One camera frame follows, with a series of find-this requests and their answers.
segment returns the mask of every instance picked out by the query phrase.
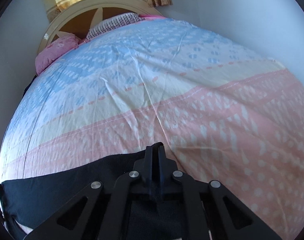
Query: black and white striped fabric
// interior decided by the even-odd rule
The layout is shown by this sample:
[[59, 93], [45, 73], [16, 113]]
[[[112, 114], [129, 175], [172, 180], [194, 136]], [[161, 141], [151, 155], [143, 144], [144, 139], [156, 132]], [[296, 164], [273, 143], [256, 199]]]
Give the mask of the black and white striped fabric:
[[129, 25], [131, 23], [136, 23], [140, 21], [144, 21], [145, 19], [139, 17], [137, 13], [124, 13], [109, 19], [103, 20], [95, 27], [91, 28], [85, 38], [85, 41], [89, 41], [90, 39], [99, 36], [103, 33], [109, 32], [111, 30], [115, 30], [125, 25]]

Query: metal screw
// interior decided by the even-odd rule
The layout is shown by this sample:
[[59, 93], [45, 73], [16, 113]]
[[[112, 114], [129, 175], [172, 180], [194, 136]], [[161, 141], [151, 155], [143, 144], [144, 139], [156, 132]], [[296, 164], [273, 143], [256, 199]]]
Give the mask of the metal screw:
[[174, 177], [182, 177], [183, 176], [183, 172], [181, 172], [181, 171], [174, 171], [173, 172], [173, 176]]
[[129, 176], [131, 178], [136, 178], [137, 176], [139, 176], [139, 173], [137, 171], [130, 171]]
[[212, 186], [212, 187], [216, 187], [216, 188], [218, 188], [218, 187], [220, 187], [220, 186], [221, 186], [221, 184], [220, 184], [220, 182], [219, 182], [219, 181], [217, 181], [217, 180], [213, 180], [213, 181], [211, 181], [211, 186]]
[[91, 183], [91, 188], [97, 189], [101, 187], [101, 183], [99, 181], [94, 181]]

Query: headboard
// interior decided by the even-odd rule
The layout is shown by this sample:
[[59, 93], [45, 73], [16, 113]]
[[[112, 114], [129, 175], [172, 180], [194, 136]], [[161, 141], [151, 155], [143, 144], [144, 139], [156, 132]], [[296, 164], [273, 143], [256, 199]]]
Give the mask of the headboard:
[[60, 32], [73, 33], [83, 39], [89, 29], [102, 20], [126, 12], [161, 15], [142, 0], [82, 0], [64, 10], [51, 22], [42, 38], [38, 53], [57, 39]]

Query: bed sheet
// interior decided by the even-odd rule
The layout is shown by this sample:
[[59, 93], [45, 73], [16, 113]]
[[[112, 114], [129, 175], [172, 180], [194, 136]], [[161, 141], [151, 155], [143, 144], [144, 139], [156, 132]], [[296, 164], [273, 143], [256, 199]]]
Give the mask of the bed sheet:
[[304, 226], [304, 87], [280, 63], [170, 19], [101, 35], [56, 60], [16, 110], [0, 182], [164, 143], [283, 239]]

